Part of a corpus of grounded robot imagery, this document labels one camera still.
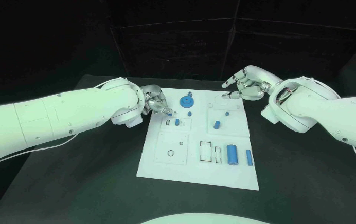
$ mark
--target small blue piece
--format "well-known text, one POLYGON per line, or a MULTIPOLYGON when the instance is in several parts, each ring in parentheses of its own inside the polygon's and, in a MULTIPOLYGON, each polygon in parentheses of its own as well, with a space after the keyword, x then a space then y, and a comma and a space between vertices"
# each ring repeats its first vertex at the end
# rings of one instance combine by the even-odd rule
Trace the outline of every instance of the small blue piece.
POLYGON ((228 145, 226 146, 226 150, 228 150, 228 164, 229 165, 238 165, 239 164, 239 160, 238 160, 238 149, 235 145, 228 145))
POLYGON ((220 122, 216 120, 213 128, 218 130, 220 126, 220 122))
POLYGON ((190 108, 194 105, 194 99, 192 98, 192 95, 192 92, 189 92, 187 95, 180 98, 180 106, 183 108, 190 108))
POLYGON ((246 163, 248 163, 249 166, 254 166, 251 150, 246 150, 246 163))

